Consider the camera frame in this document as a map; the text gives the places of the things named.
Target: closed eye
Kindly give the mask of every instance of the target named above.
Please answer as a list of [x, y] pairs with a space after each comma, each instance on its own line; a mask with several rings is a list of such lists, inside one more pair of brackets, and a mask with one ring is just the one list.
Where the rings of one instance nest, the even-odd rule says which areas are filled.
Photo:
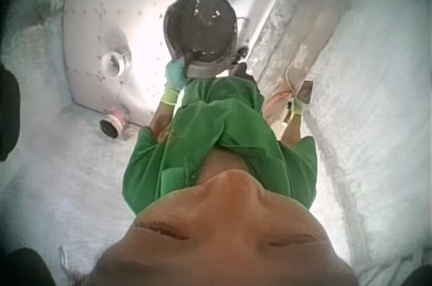
[[287, 237], [280, 237], [277, 241], [270, 241], [268, 244], [271, 247], [285, 247], [290, 244], [292, 245], [300, 245], [300, 244], [309, 244], [312, 242], [316, 242], [317, 240], [310, 235], [289, 235]]
[[142, 227], [160, 235], [172, 237], [173, 239], [180, 241], [190, 239], [188, 235], [183, 231], [180, 231], [177, 227], [172, 227], [164, 222], [138, 222], [137, 227]]

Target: green glove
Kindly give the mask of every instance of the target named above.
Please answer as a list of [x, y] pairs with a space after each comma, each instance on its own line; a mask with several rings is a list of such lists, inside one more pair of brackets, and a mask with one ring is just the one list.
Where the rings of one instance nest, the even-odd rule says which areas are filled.
[[167, 78], [166, 88], [175, 88], [179, 92], [186, 86], [187, 79], [184, 76], [184, 57], [171, 60], [165, 67]]
[[303, 103], [297, 97], [292, 101], [291, 112], [293, 115], [303, 114]]
[[165, 85], [165, 92], [161, 99], [162, 103], [172, 106], [177, 104], [178, 95], [187, 82], [184, 77], [184, 66], [184, 57], [181, 57], [179, 59], [171, 60], [165, 67], [167, 83]]

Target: green sleeve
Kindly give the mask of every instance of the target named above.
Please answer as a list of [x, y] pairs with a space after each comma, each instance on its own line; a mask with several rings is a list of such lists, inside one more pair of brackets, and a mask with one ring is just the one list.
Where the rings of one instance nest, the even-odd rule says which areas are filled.
[[307, 136], [288, 148], [279, 143], [285, 157], [291, 197], [310, 208], [317, 190], [317, 150], [315, 140]]
[[144, 198], [151, 198], [152, 195], [142, 193], [142, 188], [148, 173], [149, 163], [157, 146], [157, 141], [153, 136], [153, 131], [149, 127], [144, 127], [136, 142], [135, 149], [130, 157], [128, 167], [123, 178], [123, 197], [129, 207], [138, 214], [142, 210]]

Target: green shirt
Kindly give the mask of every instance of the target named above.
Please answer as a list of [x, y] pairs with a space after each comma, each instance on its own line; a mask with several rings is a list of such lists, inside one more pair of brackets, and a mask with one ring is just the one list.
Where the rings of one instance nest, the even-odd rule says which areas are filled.
[[157, 199], [196, 184], [214, 147], [239, 154], [264, 188], [310, 208], [315, 198], [317, 153], [312, 137], [292, 148], [278, 142], [264, 120], [264, 98], [239, 77], [194, 80], [186, 87], [164, 141], [142, 129], [123, 182], [137, 215]]

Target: hand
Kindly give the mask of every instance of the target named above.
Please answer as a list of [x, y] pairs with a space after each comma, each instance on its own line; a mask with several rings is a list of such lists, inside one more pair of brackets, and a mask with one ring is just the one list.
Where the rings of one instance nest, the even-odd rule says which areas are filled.
[[174, 88], [181, 91], [186, 85], [184, 76], [184, 57], [171, 60], [165, 67], [165, 77], [167, 78], [166, 88]]
[[291, 112], [293, 115], [303, 114], [303, 103], [297, 97], [292, 101]]

